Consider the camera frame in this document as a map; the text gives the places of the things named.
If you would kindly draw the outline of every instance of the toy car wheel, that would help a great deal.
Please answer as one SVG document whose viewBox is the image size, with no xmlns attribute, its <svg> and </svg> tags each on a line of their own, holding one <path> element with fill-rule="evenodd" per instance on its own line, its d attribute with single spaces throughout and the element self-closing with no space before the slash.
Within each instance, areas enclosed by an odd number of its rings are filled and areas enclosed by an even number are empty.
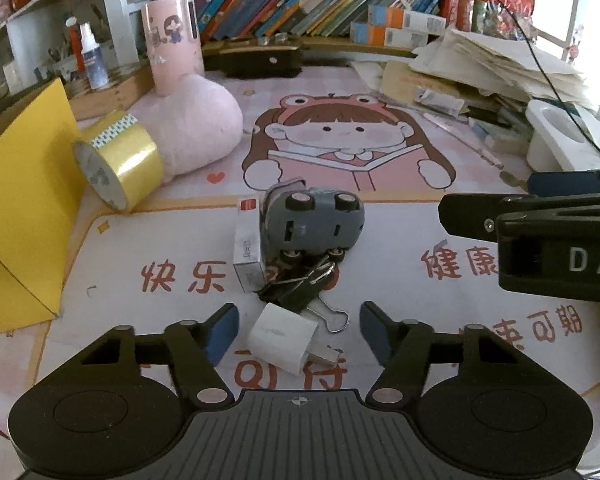
<svg viewBox="0 0 600 480">
<path fill-rule="evenodd" d="M 338 193 L 334 198 L 338 211 L 356 211 L 360 209 L 360 200 L 351 193 Z"/>
<path fill-rule="evenodd" d="M 296 191 L 286 197 L 285 205 L 291 211 L 311 211 L 315 208 L 315 200 L 308 193 Z"/>
<path fill-rule="evenodd" d="M 327 250 L 327 256 L 332 262 L 339 264 L 344 260 L 345 251 L 344 249 L 329 249 Z"/>
<path fill-rule="evenodd" d="M 280 251 L 280 260 L 287 265 L 297 265 L 302 260 L 300 251 Z"/>
</svg>

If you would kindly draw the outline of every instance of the red heart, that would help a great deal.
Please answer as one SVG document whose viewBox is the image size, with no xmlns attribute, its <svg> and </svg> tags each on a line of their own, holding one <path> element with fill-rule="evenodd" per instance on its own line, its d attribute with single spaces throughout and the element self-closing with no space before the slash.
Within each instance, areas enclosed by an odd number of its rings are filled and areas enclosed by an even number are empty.
<svg viewBox="0 0 600 480">
<path fill-rule="evenodd" d="M 217 184 L 218 182 L 222 182 L 224 180 L 224 171 L 220 173 L 209 173 L 206 176 L 206 179 L 212 184 Z"/>
</svg>

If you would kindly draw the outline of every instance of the cartoon eye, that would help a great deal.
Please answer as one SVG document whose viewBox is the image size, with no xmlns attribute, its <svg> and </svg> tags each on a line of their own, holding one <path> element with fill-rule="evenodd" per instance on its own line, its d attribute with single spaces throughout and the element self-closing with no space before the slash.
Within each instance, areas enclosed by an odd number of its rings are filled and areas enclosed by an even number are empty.
<svg viewBox="0 0 600 480">
<path fill-rule="evenodd" d="M 358 101 L 359 103 L 363 103 L 365 105 L 374 105 L 378 102 L 378 99 L 376 99 L 375 97 L 371 96 L 371 95 L 357 95 L 356 96 L 356 101 Z"/>
<path fill-rule="evenodd" d="M 306 95 L 290 95 L 285 97 L 282 101 L 282 105 L 286 106 L 301 106 L 305 105 L 310 101 L 310 97 Z"/>
</svg>

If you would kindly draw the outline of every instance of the tape roll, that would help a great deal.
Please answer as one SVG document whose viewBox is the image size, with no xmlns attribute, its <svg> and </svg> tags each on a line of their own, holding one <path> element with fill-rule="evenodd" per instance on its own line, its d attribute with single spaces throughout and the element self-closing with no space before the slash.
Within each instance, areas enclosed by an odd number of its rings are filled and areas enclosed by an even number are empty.
<svg viewBox="0 0 600 480">
<path fill-rule="evenodd" d="M 82 131 L 74 157 L 95 192 L 113 209 L 131 211 L 160 186 L 158 147 L 138 120 L 111 112 Z"/>
</svg>

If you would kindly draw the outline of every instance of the yellow folder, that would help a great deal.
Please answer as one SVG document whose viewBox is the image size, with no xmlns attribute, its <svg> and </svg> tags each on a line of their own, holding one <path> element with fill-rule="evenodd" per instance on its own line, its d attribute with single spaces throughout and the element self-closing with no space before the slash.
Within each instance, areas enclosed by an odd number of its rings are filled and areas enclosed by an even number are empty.
<svg viewBox="0 0 600 480">
<path fill-rule="evenodd" d="M 0 115 L 0 332 L 58 316 L 86 183 L 72 153 L 79 139 L 60 80 Z"/>
</svg>

